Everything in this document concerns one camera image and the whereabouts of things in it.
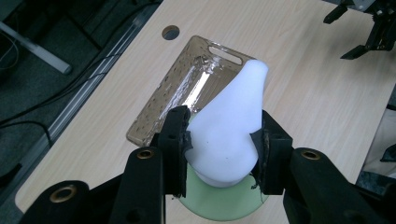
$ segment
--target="wooden table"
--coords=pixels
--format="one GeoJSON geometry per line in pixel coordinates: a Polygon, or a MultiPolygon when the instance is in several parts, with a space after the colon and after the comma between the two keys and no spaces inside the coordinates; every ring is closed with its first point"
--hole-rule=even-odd
{"type": "MultiPolygon", "coordinates": [[[[334,7],[319,0],[164,1],[21,187],[17,206],[26,211],[39,193],[63,180],[93,188],[123,172],[136,149],[125,134],[193,35],[266,62],[264,109],[295,147],[323,151],[354,182],[396,81],[396,54],[339,59],[365,43],[373,22],[350,10],[324,24],[334,7]],[[168,25],[180,29],[175,40],[162,38],[168,25]]],[[[211,223],[169,197],[167,221],[211,223]]],[[[286,222],[282,197],[270,196],[234,223],[286,222]]]]}

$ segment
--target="translucent plastic tray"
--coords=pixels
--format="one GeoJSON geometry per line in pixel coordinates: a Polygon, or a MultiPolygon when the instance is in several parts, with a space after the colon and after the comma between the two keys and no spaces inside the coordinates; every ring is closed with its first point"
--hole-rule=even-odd
{"type": "Polygon", "coordinates": [[[139,147],[148,146],[153,135],[161,130],[170,109],[187,105],[193,117],[251,59],[200,36],[193,36],[137,116],[127,138],[139,147]]]}

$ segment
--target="white foam object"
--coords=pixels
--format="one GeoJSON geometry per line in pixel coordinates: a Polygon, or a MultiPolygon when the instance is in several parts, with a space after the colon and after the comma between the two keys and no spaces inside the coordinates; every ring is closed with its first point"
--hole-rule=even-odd
{"type": "Polygon", "coordinates": [[[250,133],[262,127],[267,72],[265,63],[248,61],[187,128],[193,149],[186,152],[186,159],[206,184],[233,186],[256,164],[258,154],[250,133]]]}

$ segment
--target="round hole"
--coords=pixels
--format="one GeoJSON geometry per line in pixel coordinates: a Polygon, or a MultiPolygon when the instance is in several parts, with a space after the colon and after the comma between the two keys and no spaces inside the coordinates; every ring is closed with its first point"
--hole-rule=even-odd
{"type": "Polygon", "coordinates": [[[180,34],[180,30],[175,25],[170,25],[163,29],[163,38],[165,40],[174,40],[180,34]]]}
{"type": "Polygon", "coordinates": [[[57,189],[55,192],[53,192],[49,199],[53,203],[63,203],[66,202],[67,200],[73,198],[77,193],[77,188],[74,185],[69,185],[66,187],[62,187],[57,189]]]}
{"type": "Polygon", "coordinates": [[[149,159],[152,156],[154,156],[154,152],[152,150],[149,150],[149,149],[146,149],[146,150],[143,150],[143,151],[137,153],[137,158],[139,158],[141,160],[149,159]]]}
{"type": "Polygon", "coordinates": [[[320,156],[318,153],[313,152],[313,151],[308,151],[305,150],[301,153],[306,159],[312,160],[312,161],[317,161],[320,159],[320,156]]]}

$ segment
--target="green plastic lid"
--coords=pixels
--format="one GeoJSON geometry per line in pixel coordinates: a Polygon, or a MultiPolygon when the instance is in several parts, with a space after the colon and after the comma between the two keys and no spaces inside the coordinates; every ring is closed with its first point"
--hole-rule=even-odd
{"type": "Polygon", "coordinates": [[[193,168],[187,169],[187,196],[179,200],[194,214],[214,221],[232,221],[256,211],[268,196],[261,194],[253,176],[246,176],[238,184],[220,189],[207,185],[193,168]]]}

